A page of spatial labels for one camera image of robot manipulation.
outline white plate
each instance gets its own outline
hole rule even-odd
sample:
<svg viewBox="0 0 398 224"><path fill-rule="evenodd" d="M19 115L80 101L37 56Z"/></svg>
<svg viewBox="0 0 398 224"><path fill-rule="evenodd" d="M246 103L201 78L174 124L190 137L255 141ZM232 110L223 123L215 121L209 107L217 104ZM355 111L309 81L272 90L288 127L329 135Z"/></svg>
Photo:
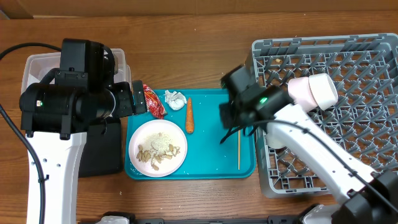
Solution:
<svg viewBox="0 0 398 224"><path fill-rule="evenodd" d="M139 162L136 157L139 152L138 145L143 144L146 137L151 134L161 132L170 135L175 141L175 145L180 146L180 153L173 157L173 159L164 159L161 164L156 162L155 165L159 167L159 170L156 171L150 165L150 161ZM187 147L187 138L181 128L170 121L156 119L141 125L132 135L129 144L130 161L141 174L147 175L148 177L164 177L173 173L181 166L185 156L187 156Z"/></svg>

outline teal tray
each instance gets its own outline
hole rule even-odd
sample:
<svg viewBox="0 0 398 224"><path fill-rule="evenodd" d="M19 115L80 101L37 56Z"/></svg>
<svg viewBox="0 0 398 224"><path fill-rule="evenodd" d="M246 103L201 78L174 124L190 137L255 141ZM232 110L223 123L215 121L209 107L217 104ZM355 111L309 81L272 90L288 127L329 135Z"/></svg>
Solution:
<svg viewBox="0 0 398 224"><path fill-rule="evenodd" d="M168 115L165 119L175 123L184 131L188 150L184 163L174 173L161 178L147 177L131 164L129 143L132 134L142 124L155 119L151 113L130 116L127 122L126 161L124 169L129 177L136 180L195 180L230 179L249 177L255 167L254 138L241 136L241 169L238 170L238 134L230 136L223 144L220 140L228 130L223 129L218 105L228 102L228 92L220 89L175 90L192 98L195 130L187 134L185 117L187 107L172 110L164 101L165 90L154 90L165 106Z"/></svg>

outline white napkin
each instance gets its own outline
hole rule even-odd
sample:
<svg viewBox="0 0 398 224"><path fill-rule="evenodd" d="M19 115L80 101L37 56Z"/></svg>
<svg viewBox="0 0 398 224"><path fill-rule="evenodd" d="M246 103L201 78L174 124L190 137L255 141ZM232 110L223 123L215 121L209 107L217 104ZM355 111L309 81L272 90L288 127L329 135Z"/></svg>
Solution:
<svg viewBox="0 0 398 224"><path fill-rule="evenodd" d="M173 110L179 110L187 103L185 96L182 95L182 93L177 93L176 91L171 93L166 90L164 96L164 100Z"/></svg>

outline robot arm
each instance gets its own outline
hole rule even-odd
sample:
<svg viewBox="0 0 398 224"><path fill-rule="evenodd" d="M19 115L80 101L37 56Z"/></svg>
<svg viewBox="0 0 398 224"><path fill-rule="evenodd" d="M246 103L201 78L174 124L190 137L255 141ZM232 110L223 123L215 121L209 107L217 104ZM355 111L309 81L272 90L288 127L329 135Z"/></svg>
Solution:
<svg viewBox="0 0 398 224"><path fill-rule="evenodd" d="M289 104L285 106L276 112L275 120L288 121L307 128L326 143L352 169L358 171L358 174L365 181L370 182L373 180L371 173L375 172L375 170L357 160L334 142L308 117L300 105ZM328 186L331 194L340 205L349 199L348 191L353 189L358 192L364 187L357 178L352 178L350 172L310 135L304 134L301 130L277 123L269 123L265 130L267 135L270 135L267 140L276 139L292 150Z"/></svg>
<svg viewBox="0 0 398 224"><path fill-rule="evenodd" d="M325 87L327 85L334 88L329 80L325 83ZM293 99L286 91L275 86L269 88L259 86L247 68L238 67L226 74L221 79L221 86L228 90L229 102L220 105L220 116L224 127L230 129L221 143L238 130L231 131L232 127L259 125L267 133L266 140L271 147L287 146L292 150L324 181L339 203L333 207L315 207L304 214L300 219L302 223L396 224L398 222L396 174L392 172L376 174L372 167L351 156L325 134L307 116L301 105L294 105ZM295 128L294 125L300 126L301 129ZM364 182L359 181L351 173L352 170L349 171L343 163L353 169Z"/></svg>
<svg viewBox="0 0 398 224"><path fill-rule="evenodd" d="M76 223L81 154L91 123L147 111L141 81L114 82L112 51L89 40L65 39L60 67L31 84L20 98L21 129L39 157L45 180L45 223ZM29 155L27 223L38 223L40 183Z"/></svg>

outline black base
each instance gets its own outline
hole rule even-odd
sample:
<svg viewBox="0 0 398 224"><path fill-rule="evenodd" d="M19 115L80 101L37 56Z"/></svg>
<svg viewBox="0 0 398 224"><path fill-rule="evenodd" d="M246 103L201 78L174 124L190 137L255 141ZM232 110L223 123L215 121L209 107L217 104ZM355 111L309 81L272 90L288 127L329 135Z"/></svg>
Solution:
<svg viewBox="0 0 398 224"><path fill-rule="evenodd" d="M197 220L163 220L162 218L138 219L132 224L294 224L296 215L276 215L268 218L231 218L231 219L197 219Z"/></svg>
<svg viewBox="0 0 398 224"><path fill-rule="evenodd" d="M115 174L123 170L122 138L119 118L106 118L92 124L81 155L79 177Z"/></svg>

